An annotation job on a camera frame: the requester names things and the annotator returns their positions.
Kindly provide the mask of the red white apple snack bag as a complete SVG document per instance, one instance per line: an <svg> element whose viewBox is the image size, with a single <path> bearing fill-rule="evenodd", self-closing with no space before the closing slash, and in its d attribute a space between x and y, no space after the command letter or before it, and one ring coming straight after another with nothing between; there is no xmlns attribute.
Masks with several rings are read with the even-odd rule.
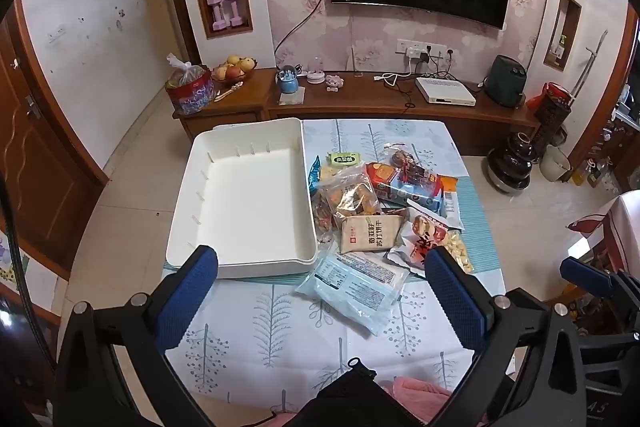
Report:
<svg viewBox="0 0 640 427"><path fill-rule="evenodd" d="M474 272L461 231L449 228L444 218L409 200L407 219L398 231L394 246L384 255L385 260L424 279L426 255L436 247L444 247L464 273Z"/></svg>

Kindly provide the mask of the pale blue cracker packet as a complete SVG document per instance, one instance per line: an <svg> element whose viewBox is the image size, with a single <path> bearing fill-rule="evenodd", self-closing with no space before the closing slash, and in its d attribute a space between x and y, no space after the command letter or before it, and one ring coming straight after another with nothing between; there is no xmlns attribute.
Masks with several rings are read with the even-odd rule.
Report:
<svg viewBox="0 0 640 427"><path fill-rule="evenodd" d="M390 321L409 272L382 255L327 251L296 288L377 336Z"/></svg>

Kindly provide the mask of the orange white snack bar packet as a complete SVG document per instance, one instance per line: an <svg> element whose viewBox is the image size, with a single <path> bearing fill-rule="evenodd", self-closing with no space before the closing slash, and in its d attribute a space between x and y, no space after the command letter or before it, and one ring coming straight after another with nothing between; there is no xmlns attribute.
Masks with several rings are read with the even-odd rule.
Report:
<svg viewBox="0 0 640 427"><path fill-rule="evenodd" d="M447 222L448 228L464 231L457 191L458 180L451 178L451 176L440 176L439 179L442 182L440 215Z"/></svg>

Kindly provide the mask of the blue red biscuit pack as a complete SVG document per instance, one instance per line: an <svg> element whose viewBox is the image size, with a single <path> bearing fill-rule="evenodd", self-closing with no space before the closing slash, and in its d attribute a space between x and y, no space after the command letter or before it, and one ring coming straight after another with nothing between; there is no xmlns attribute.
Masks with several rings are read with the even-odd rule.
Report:
<svg viewBox="0 0 640 427"><path fill-rule="evenodd" d="M382 162L369 162L366 170L379 199L397 205L408 204L412 200L439 213L444 189L438 174L414 164L394 167Z"/></svg>

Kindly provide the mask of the beige soda cracker packet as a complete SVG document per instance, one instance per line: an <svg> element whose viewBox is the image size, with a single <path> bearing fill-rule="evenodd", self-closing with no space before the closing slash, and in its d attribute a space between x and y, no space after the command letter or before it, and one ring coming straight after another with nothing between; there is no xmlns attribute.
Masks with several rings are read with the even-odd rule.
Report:
<svg viewBox="0 0 640 427"><path fill-rule="evenodd" d="M398 215L361 215L348 217L341 227L340 253L353 251L389 251L404 218Z"/></svg>

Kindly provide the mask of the clear bag orange cookies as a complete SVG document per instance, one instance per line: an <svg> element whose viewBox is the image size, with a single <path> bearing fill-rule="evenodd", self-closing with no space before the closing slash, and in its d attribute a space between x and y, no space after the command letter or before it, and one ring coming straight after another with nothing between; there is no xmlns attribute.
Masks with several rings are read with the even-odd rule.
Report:
<svg viewBox="0 0 640 427"><path fill-rule="evenodd" d="M343 168L321 180L311 197L311 210L320 243L329 243L339 236L349 217L380 215L382 206L366 164L360 162Z"/></svg>

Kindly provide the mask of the white plastic storage bin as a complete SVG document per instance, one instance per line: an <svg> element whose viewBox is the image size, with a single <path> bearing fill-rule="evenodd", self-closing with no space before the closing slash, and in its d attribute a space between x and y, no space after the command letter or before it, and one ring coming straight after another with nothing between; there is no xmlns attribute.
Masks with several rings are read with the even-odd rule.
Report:
<svg viewBox="0 0 640 427"><path fill-rule="evenodd" d="M193 141L168 237L175 268L213 248L222 279L309 271L318 243L297 118L229 124Z"/></svg>

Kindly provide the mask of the red dark vase bag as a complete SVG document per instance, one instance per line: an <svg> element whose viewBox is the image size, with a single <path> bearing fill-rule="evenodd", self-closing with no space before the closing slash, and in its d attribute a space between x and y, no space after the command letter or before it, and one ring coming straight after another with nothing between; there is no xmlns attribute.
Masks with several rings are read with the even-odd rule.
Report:
<svg viewBox="0 0 640 427"><path fill-rule="evenodd" d="M536 146L551 142L552 136L561 128L570 115L570 92L556 82L546 82L542 91L526 102L526 107L538 120L537 130L532 136Z"/></svg>

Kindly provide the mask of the brown wooden door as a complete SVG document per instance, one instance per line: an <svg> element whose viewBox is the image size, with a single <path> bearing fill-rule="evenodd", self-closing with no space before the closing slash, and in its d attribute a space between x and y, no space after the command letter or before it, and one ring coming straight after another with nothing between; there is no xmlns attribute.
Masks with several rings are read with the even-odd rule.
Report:
<svg viewBox="0 0 640 427"><path fill-rule="evenodd" d="M107 177L44 78L22 0L1 20L1 176L21 247L67 280Z"/></svg>

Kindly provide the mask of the blue foil snack packet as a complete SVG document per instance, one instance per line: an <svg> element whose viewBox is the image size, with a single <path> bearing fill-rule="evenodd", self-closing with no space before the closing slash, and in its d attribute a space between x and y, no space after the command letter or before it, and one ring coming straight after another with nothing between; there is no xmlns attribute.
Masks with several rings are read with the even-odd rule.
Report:
<svg viewBox="0 0 640 427"><path fill-rule="evenodd" d="M308 190L309 196L314 197L314 194L318 191L318 186L320 183L320 171L321 171L321 160L320 157L317 156L314 158L314 161L311 164L311 167L308 172Z"/></svg>

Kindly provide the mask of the dark green air fryer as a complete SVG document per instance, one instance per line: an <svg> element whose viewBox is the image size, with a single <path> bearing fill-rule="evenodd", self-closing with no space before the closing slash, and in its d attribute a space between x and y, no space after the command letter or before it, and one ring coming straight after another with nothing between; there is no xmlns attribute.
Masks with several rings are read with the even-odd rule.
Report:
<svg viewBox="0 0 640 427"><path fill-rule="evenodd" d="M484 81L484 92L495 103L510 109L522 104L527 72L522 64L497 55Z"/></svg>

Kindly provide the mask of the red gift bag with plastic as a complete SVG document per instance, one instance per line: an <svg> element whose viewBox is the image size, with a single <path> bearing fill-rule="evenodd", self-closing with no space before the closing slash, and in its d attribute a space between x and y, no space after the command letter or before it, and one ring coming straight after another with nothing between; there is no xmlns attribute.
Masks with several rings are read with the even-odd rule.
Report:
<svg viewBox="0 0 640 427"><path fill-rule="evenodd" d="M165 91L179 116L201 112L216 95L212 72L202 65L183 62L169 53L167 62L172 68L165 82Z"/></svg>

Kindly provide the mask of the fruit bowl with apples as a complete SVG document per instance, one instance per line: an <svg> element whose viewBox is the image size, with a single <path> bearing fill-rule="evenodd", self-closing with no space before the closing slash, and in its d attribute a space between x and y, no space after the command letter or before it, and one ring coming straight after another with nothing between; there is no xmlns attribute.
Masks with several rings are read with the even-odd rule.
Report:
<svg viewBox="0 0 640 427"><path fill-rule="evenodd" d="M227 61L213 68L212 77L219 86L232 87L241 81L250 80L257 65L254 57L229 55Z"/></svg>

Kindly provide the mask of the pink round music box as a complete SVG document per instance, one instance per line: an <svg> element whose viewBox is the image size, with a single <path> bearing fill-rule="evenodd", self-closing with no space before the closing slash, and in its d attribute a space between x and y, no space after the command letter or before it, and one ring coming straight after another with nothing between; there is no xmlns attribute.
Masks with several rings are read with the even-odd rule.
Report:
<svg viewBox="0 0 640 427"><path fill-rule="evenodd" d="M310 84L321 84L326 80L326 73L322 69L314 69L307 72L306 79Z"/></svg>

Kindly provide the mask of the white wall power strip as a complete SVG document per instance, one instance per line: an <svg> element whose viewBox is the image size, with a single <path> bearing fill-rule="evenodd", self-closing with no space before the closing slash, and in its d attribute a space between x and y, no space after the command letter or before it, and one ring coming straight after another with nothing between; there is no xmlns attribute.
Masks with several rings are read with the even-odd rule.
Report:
<svg viewBox="0 0 640 427"><path fill-rule="evenodd" d="M396 40L396 53L402 54L410 60L417 60L422 55L428 55L429 57L447 58L454 53L454 50L444 46L443 44L436 44L430 42L416 41L410 39L397 39Z"/></svg>

